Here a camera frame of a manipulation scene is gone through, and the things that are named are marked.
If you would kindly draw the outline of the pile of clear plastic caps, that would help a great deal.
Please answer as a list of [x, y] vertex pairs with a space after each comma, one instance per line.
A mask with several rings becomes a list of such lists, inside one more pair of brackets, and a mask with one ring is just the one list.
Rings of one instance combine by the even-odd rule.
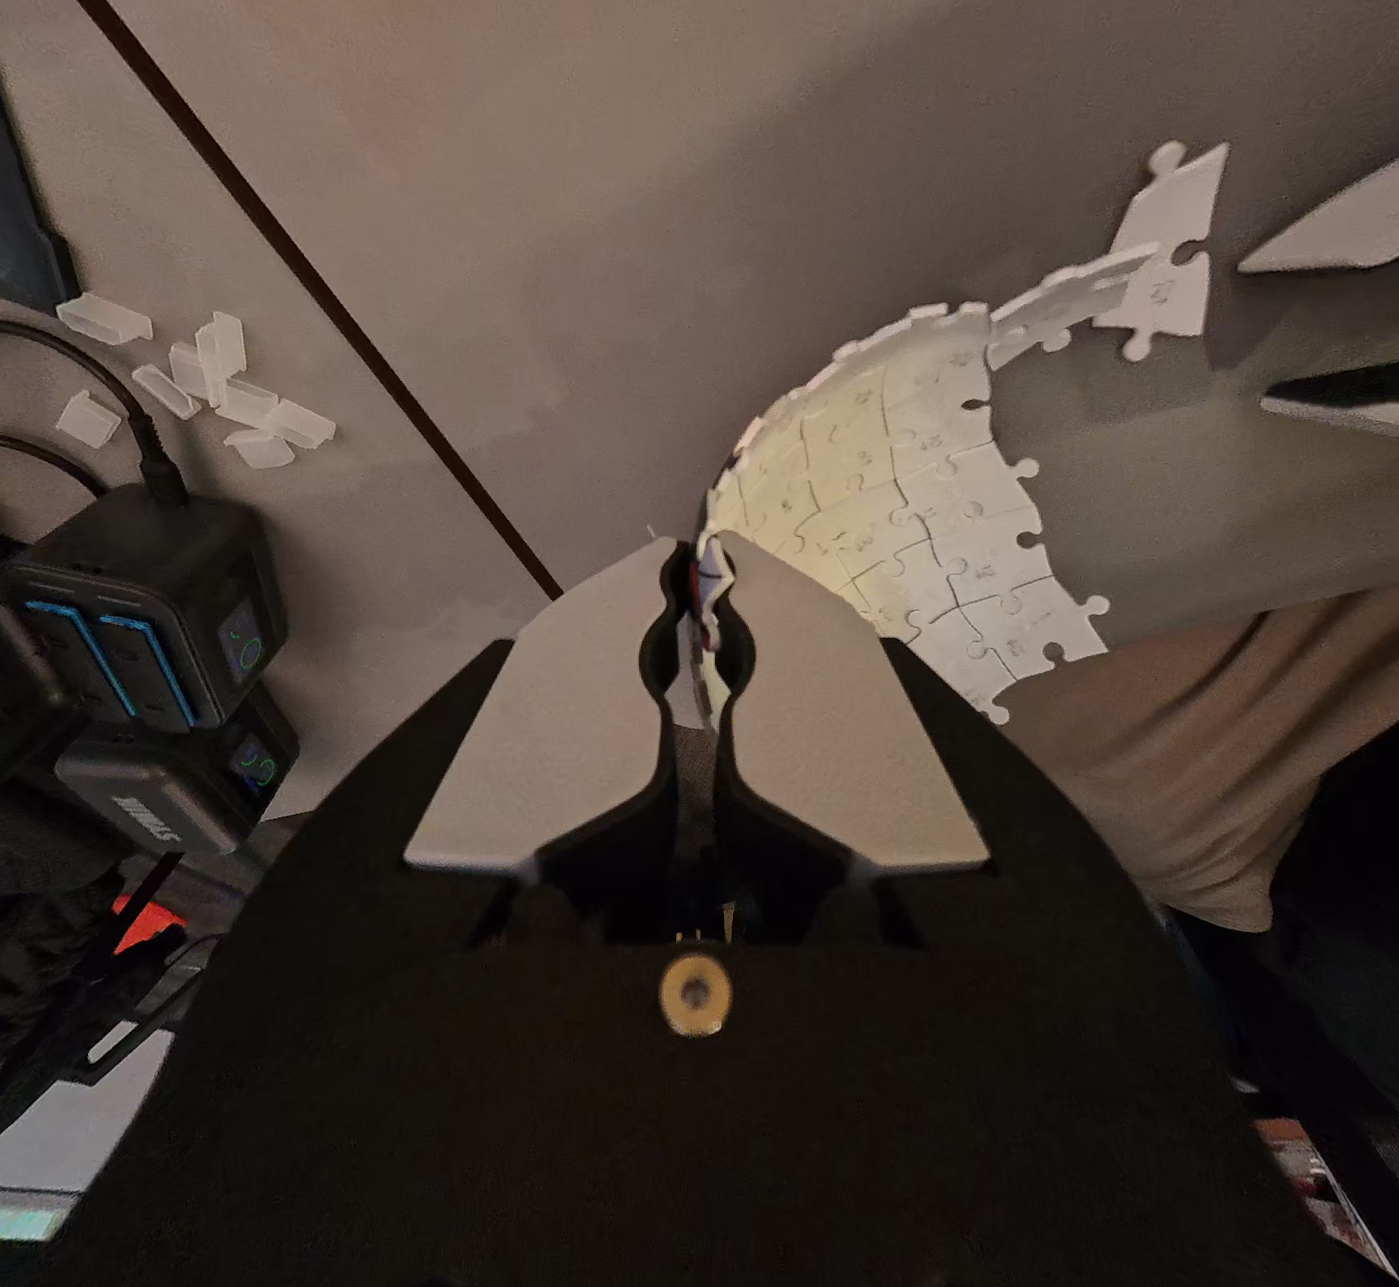
[[[108, 347], [154, 338], [148, 316], [115, 301], [83, 292], [56, 307], [60, 323]], [[241, 322], [215, 311], [194, 334], [176, 341], [166, 362], [130, 369], [130, 383], [158, 406], [185, 423], [207, 411], [235, 424], [223, 445], [253, 470], [289, 466], [296, 451], [315, 451], [333, 440], [338, 426], [327, 417], [246, 380], [247, 357]], [[80, 391], [63, 405], [56, 431], [99, 451], [114, 437], [120, 417], [114, 406]]]

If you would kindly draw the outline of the person's beige trousers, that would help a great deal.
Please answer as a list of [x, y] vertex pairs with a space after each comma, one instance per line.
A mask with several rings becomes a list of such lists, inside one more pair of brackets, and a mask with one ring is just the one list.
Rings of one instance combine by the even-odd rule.
[[1141, 639], [1015, 684], [1004, 707], [1004, 735], [1150, 900], [1265, 933], [1323, 775], [1396, 725], [1397, 590]]

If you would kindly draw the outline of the black charger blocks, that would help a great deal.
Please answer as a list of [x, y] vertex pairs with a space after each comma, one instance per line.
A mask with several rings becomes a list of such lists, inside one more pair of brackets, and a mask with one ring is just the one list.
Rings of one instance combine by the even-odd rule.
[[137, 485], [20, 549], [3, 602], [89, 718], [167, 734], [228, 724], [289, 636], [257, 513]]

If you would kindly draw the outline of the printed paper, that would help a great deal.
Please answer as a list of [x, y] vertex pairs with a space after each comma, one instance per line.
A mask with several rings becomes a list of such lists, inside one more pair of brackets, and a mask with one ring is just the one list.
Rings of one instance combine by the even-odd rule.
[[1344, 1244], [1382, 1274], [1390, 1271], [1348, 1197], [1299, 1121], [1256, 1118], [1253, 1127], [1311, 1219], [1323, 1234]]

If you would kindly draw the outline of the partly built puzzle ball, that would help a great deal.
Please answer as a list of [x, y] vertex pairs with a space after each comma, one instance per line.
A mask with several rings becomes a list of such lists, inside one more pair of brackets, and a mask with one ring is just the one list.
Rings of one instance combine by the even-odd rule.
[[1061, 268], [996, 310], [924, 304], [841, 345], [745, 427], [698, 532], [699, 664], [712, 725], [729, 697], [717, 599], [736, 578], [720, 537], [745, 538], [910, 646], [994, 724], [1000, 695], [1058, 663], [1105, 654], [1101, 596], [1055, 577], [1030, 457], [991, 433], [990, 375], [1113, 311], [1156, 243]]

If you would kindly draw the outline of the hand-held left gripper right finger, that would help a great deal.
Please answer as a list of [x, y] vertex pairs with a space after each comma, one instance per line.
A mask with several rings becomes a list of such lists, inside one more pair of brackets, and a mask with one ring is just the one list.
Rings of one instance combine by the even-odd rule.
[[730, 694], [738, 780], [834, 842], [858, 879], [967, 872], [982, 835], [878, 633], [849, 602], [733, 531], [723, 605], [752, 645]]

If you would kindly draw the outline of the white curved puzzle piece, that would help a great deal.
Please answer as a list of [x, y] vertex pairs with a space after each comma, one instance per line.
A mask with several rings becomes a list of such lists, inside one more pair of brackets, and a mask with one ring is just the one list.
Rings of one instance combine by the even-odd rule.
[[1130, 274], [1120, 302], [1093, 317], [1098, 329], [1127, 332], [1121, 357], [1130, 363], [1150, 354], [1157, 335], [1203, 334], [1212, 286], [1204, 246], [1228, 156], [1228, 142], [1219, 142], [1185, 159], [1184, 144], [1167, 141], [1145, 162], [1150, 181], [1127, 203], [1110, 252], [1154, 251]]

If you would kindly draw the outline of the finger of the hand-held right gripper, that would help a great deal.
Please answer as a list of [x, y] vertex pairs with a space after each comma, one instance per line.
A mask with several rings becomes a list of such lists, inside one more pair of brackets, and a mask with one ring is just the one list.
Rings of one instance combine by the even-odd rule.
[[1347, 185], [1270, 236], [1239, 274], [1369, 270], [1397, 259], [1397, 162]]
[[1268, 386], [1259, 408], [1295, 421], [1397, 436], [1397, 360]]

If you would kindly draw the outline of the small black power station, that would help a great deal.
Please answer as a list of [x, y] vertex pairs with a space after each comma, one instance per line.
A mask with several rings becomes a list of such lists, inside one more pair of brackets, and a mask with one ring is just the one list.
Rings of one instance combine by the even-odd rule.
[[166, 732], [130, 721], [87, 724], [56, 755], [54, 778], [154, 854], [240, 850], [299, 756], [299, 738], [256, 684], [209, 730]]

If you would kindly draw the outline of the black flat object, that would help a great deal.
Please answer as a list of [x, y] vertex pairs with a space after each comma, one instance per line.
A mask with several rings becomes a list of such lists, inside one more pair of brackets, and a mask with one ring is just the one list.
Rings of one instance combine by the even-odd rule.
[[1, 298], [56, 316], [59, 305], [80, 294], [71, 251], [49, 222], [9, 107], [1, 102]]

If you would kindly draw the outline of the orange red object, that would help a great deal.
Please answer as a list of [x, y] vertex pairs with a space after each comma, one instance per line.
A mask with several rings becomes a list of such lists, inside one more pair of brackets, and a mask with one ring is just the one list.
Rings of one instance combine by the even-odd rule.
[[166, 947], [179, 949], [183, 946], [186, 937], [186, 924], [177, 913], [160, 901], [146, 901], [140, 910], [133, 915], [130, 925], [120, 934], [118, 942], [114, 944], [114, 953], [134, 949], [152, 940], [164, 942], [166, 939], [169, 939]]

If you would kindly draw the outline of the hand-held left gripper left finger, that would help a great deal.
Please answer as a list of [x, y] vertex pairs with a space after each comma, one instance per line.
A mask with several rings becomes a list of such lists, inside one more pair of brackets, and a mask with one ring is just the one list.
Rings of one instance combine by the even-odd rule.
[[418, 870], [649, 882], [674, 836], [687, 546], [658, 538], [552, 601], [506, 649], [404, 851]]

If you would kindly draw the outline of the person's black jacket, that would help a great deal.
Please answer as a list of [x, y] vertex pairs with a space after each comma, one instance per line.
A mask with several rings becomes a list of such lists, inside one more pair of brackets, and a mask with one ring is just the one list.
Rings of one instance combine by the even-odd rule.
[[1397, 728], [1322, 778], [1274, 872], [1264, 933], [1163, 925], [1233, 1071], [1298, 1121], [1396, 1243]]

